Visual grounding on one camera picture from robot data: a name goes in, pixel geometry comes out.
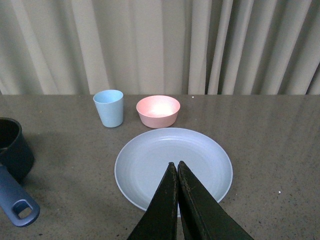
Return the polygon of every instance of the curtain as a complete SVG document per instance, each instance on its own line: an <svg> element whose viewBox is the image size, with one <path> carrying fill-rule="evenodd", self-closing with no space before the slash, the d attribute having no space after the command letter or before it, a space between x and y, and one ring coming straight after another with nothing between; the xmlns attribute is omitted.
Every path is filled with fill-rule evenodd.
<svg viewBox="0 0 320 240"><path fill-rule="evenodd" d="M0 0L2 94L320 94L319 0Z"/></svg>

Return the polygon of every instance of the plastic bowl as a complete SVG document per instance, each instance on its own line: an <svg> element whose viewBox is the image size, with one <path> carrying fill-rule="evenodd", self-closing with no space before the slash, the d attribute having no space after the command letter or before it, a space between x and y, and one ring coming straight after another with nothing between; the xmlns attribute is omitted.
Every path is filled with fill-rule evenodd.
<svg viewBox="0 0 320 240"><path fill-rule="evenodd" d="M152 129L166 128L174 124L179 109L179 101L165 95L145 97L136 105L141 122Z"/></svg>

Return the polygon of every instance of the light blue plate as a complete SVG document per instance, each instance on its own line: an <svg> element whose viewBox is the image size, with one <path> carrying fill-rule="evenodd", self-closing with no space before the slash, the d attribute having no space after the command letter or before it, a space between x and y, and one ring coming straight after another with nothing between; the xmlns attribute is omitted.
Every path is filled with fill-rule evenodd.
<svg viewBox="0 0 320 240"><path fill-rule="evenodd" d="M150 130L129 141L116 159L115 180L123 195L145 211L168 163L174 162L177 168L180 161L186 163L217 202L225 197L233 179L228 155L211 138L184 128Z"/></svg>

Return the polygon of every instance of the light blue cup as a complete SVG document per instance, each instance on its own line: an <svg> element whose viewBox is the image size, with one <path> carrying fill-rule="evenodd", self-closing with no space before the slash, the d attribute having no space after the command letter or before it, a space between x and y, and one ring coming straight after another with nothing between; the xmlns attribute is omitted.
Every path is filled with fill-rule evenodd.
<svg viewBox="0 0 320 240"><path fill-rule="evenodd" d="M93 96L102 124L118 127L124 121L124 94L119 90L104 90Z"/></svg>

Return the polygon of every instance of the dark blue saucepan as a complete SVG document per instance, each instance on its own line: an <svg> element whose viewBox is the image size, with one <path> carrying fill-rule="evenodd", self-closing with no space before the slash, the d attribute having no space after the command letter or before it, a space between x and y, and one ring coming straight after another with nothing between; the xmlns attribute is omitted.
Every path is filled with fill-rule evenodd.
<svg viewBox="0 0 320 240"><path fill-rule="evenodd" d="M17 227L32 224L40 213L39 205L19 184L34 160L19 122L0 117L0 207Z"/></svg>

